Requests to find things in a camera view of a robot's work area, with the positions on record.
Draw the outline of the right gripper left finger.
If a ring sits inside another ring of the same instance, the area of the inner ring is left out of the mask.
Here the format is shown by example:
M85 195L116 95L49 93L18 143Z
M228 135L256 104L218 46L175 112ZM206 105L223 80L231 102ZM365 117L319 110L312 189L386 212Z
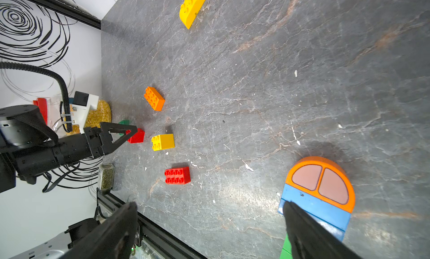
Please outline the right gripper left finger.
M63 259L128 259L137 233L137 204L126 203L103 223L94 218L69 228L71 243Z

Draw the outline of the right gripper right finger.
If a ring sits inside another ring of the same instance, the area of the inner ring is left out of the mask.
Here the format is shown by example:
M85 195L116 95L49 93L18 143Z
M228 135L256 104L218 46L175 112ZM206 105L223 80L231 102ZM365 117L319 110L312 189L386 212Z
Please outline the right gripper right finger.
M285 202L283 215L294 259L359 259L360 256L336 239L307 212Z

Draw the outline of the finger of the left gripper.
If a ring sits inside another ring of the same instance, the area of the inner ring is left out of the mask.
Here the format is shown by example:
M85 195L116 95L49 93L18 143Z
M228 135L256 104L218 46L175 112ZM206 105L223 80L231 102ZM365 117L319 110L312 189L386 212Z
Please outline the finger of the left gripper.
M99 137L103 151L116 151L138 132L136 126L110 122L101 122L100 129ZM113 134L122 134L122 136L114 140Z

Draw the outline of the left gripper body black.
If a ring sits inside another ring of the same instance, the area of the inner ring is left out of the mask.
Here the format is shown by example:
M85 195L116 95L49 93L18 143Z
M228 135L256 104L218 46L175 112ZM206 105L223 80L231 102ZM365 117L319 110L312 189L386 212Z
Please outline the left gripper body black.
M101 156L101 129L87 127L83 134L66 136L53 146L39 145L13 153L14 165L21 180L34 184L36 178L60 166Z

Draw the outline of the green tall lego brick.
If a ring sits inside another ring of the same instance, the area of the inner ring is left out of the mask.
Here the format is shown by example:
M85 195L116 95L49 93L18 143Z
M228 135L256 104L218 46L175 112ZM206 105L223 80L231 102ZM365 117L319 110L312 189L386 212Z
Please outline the green tall lego brick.
M279 259L293 259L291 253L292 253L292 247L288 236L286 236Z

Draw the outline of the light blue lego brick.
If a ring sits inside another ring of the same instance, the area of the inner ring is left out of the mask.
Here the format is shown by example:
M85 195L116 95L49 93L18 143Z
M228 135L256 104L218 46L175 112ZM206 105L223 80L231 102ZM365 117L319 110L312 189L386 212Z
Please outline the light blue lego brick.
M343 241L351 213L285 184L278 207L282 215L287 201L297 204L336 239Z

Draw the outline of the orange round lego piece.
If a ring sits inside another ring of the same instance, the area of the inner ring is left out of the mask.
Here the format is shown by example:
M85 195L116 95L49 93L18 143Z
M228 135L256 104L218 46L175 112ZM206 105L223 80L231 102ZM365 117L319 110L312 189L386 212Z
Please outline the orange round lego piece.
M354 210L356 196L346 172L327 158L302 158L288 172L285 184L347 213Z

